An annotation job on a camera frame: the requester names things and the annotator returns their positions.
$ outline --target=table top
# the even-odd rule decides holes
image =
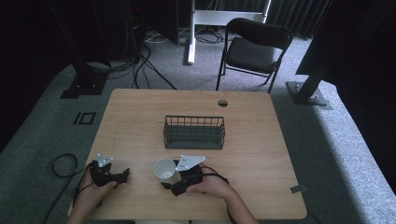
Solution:
[[[219,106],[219,100],[228,105]],[[224,117],[222,150],[167,149],[166,115]],[[298,182],[268,93],[245,91],[114,90],[87,164],[114,157],[111,173],[131,168],[128,182],[111,190],[92,219],[228,219],[225,203],[210,195],[175,197],[153,173],[161,158],[205,156],[229,179],[257,219],[304,218]]]

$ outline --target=cup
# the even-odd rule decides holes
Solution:
[[[155,162],[154,174],[163,183],[175,184],[179,180],[176,164],[168,158],[162,158]]]

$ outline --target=person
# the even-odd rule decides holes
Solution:
[[[199,165],[202,168],[203,174],[215,173],[213,169],[208,168],[205,164],[200,163]],[[84,179],[81,182],[81,189],[83,190],[76,198],[73,210],[67,220],[67,224],[85,223],[90,212],[97,206],[97,204],[99,204],[101,199],[117,185],[117,182],[110,182],[102,187],[96,186],[92,183],[93,181],[89,169],[83,178]],[[236,223],[259,223],[258,220],[250,213],[238,192],[218,176],[205,175],[201,183],[191,185],[186,190],[186,193],[194,192],[206,193],[224,200],[231,217]]]

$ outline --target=hand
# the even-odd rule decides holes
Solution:
[[[202,168],[204,174],[215,174],[216,172],[203,163],[199,166]],[[232,194],[235,194],[235,190],[222,178],[215,175],[206,175],[203,181],[199,184],[191,185],[187,188],[186,192],[202,192],[215,196],[220,199],[226,199]]]
[[[80,193],[74,203],[68,223],[83,223],[102,198],[116,186],[116,181],[107,183],[102,187],[96,186],[91,178],[90,169],[88,169],[81,182]]]

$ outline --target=black metal basket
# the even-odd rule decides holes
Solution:
[[[224,117],[165,116],[166,148],[222,149]]]

